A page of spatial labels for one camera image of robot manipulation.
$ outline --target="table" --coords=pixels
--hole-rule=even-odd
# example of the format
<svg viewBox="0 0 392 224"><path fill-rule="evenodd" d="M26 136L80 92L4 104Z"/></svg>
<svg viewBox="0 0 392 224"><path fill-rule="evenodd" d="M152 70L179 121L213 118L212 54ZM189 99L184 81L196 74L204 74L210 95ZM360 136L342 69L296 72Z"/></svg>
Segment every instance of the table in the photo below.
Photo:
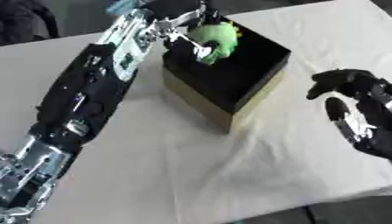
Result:
<svg viewBox="0 0 392 224"><path fill-rule="evenodd" d="M311 75L337 67L392 81L390 17L368 0L339 0L232 19L293 51L286 78L243 129L220 135L164 91L164 49L157 45L116 115L33 223L222 223L392 189L389 161L353 150L328 122L326 96L305 99ZM98 37L0 48L2 147L20 143L33 106Z"/></svg>

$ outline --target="robotic arm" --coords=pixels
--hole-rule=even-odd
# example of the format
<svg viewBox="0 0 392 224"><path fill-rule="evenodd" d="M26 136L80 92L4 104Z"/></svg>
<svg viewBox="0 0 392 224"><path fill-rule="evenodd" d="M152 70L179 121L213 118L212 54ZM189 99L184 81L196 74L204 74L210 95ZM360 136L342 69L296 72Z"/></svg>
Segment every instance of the robotic arm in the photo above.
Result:
<svg viewBox="0 0 392 224"><path fill-rule="evenodd" d="M316 84L308 93L313 100L336 91L357 101L367 122L350 112L340 99L325 102L327 114L353 147L369 155L392 160L392 84L368 71L335 70L313 75Z"/></svg>
<svg viewBox="0 0 392 224"><path fill-rule="evenodd" d="M121 15L84 49L39 105L37 122L22 146L14 154L0 155L0 223L28 223L44 207L83 145L95 139L115 113L158 39L169 47L182 45L196 60L214 50L176 30L206 19L204 2L185 14L167 12L169 17L158 13L157 6L146 4Z"/></svg>

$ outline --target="black glove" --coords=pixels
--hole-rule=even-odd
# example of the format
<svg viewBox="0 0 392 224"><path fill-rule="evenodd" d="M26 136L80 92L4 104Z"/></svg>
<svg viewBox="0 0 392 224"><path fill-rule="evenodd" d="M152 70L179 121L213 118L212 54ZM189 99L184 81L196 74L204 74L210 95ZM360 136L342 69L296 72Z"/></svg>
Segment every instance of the black glove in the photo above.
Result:
<svg viewBox="0 0 392 224"><path fill-rule="evenodd" d="M382 85L385 93L392 94L392 85L380 80L369 71L335 70L312 76L316 84L309 90L307 98L313 100L332 91L358 101L357 109L366 117L372 136L363 137L353 147L367 154L392 160L392 113L384 104L375 99L373 89Z"/></svg>
<svg viewBox="0 0 392 224"><path fill-rule="evenodd" d="M364 70L333 70L317 73L311 77L316 84L309 90L307 98L314 100L322 94L332 91L359 99L370 92L378 79Z"/></svg>

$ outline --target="wooden box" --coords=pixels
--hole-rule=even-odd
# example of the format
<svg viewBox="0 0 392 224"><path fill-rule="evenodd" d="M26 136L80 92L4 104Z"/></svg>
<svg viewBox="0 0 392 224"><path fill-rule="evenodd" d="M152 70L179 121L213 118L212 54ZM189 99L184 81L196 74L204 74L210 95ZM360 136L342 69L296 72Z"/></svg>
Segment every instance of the wooden box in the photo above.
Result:
<svg viewBox="0 0 392 224"><path fill-rule="evenodd" d="M206 66L175 51L164 55L164 84L207 119L231 132L283 78L290 51L239 24L228 59Z"/></svg>

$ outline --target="green object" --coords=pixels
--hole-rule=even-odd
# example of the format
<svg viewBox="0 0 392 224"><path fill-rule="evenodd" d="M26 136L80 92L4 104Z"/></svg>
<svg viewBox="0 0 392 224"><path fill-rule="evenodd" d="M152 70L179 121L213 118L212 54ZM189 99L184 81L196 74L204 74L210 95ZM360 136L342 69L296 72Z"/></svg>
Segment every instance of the green object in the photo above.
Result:
<svg viewBox="0 0 392 224"><path fill-rule="evenodd" d="M238 46L236 28L229 23L204 25L191 31L188 36L201 45L215 41L219 45L201 60L202 63L212 65L216 60L228 58Z"/></svg>

